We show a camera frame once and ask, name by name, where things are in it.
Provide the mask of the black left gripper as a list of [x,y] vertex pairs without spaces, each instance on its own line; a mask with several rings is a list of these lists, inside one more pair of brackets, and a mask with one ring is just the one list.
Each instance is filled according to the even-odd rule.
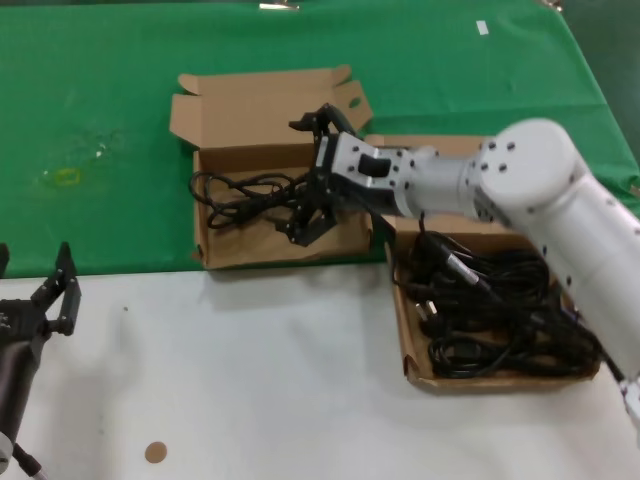
[[[4,276],[9,263],[9,250],[0,244],[0,276]],[[53,333],[71,336],[74,333],[81,289],[77,269],[68,242],[62,242],[54,271],[45,279],[30,300],[1,301],[1,349],[27,346],[41,350]],[[62,298],[59,315],[54,320],[46,312]]]

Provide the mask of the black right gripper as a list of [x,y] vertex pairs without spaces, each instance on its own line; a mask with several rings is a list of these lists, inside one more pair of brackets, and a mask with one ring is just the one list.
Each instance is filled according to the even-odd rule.
[[373,214],[397,214],[395,192],[400,182],[400,150],[366,143],[336,106],[325,103],[288,126],[310,132],[318,146],[311,168],[317,190],[327,202],[310,197],[287,207],[287,218],[274,220],[275,229],[291,244],[308,247],[336,226],[333,207]]

